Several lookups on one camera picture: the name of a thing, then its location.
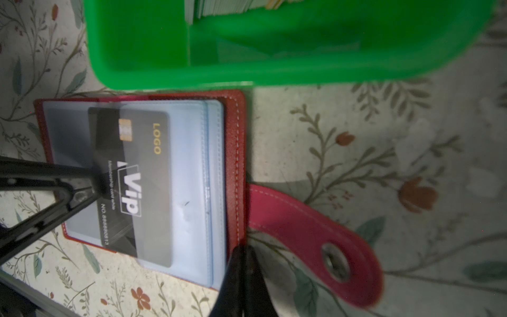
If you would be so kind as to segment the red card holder wallet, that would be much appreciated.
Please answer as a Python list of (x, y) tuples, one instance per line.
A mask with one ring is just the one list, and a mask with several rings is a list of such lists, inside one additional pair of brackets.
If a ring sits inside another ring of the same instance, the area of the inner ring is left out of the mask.
[[(251, 228), (285, 245), (349, 304), (366, 308), (378, 302), (382, 270), (366, 240), (305, 203), (247, 183), (246, 102), (240, 91), (39, 99), (34, 109), (48, 162), (95, 170), (92, 107), (168, 114), (172, 265), (130, 256), (144, 268), (219, 292), (232, 251), (248, 246)], [(69, 240), (115, 252), (101, 243), (98, 200), (62, 229)]]

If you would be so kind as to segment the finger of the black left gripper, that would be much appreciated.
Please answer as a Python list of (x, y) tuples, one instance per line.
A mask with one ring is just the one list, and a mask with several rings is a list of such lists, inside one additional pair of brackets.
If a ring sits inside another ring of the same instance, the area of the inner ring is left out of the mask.
[(2, 191), (56, 188), (64, 188), (72, 193), (87, 188), (97, 194), (106, 191), (102, 175), (92, 169), (1, 157)]
[(42, 190), (53, 191), (58, 198), (57, 202), (13, 227), (1, 227), (1, 264), (5, 264), (99, 198), (99, 192), (92, 188), (82, 190), (43, 188)]

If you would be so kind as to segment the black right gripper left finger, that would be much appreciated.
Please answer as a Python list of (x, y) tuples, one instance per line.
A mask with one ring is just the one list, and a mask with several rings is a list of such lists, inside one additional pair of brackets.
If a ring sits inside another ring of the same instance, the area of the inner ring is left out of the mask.
[(224, 280), (209, 317), (240, 317), (244, 313), (246, 247), (237, 246), (229, 259)]

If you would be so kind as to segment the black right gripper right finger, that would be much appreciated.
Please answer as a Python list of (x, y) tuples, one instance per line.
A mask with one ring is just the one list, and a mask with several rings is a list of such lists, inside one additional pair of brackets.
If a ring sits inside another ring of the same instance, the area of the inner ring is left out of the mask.
[(253, 247), (246, 247), (244, 316), (278, 317)]

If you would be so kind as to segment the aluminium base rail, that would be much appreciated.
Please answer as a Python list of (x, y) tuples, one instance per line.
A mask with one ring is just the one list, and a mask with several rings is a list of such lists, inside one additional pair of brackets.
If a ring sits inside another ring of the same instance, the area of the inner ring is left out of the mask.
[(14, 308), (14, 313), (7, 316), (78, 316), (4, 271), (1, 271), (1, 293), (1, 309)]

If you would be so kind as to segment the stack of cards in tray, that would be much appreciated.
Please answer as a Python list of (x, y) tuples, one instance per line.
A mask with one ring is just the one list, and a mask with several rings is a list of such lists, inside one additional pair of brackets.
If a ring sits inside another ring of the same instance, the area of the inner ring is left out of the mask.
[(245, 13), (249, 10), (264, 8), (278, 9), (284, 3), (294, 1), (283, 0), (186, 0), (184, 1), (185, 21), (192, 25), (202, 17), (216, 15), (233, 15)]

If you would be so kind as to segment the green card tray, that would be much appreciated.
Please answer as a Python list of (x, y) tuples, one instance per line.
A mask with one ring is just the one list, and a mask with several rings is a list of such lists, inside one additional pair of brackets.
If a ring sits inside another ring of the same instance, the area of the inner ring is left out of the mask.
[(456, 58), (495, 1), (301, 1), (199, 19), (183, 1), (85, 1), (88, 53), (115, 90), (417, 77)]

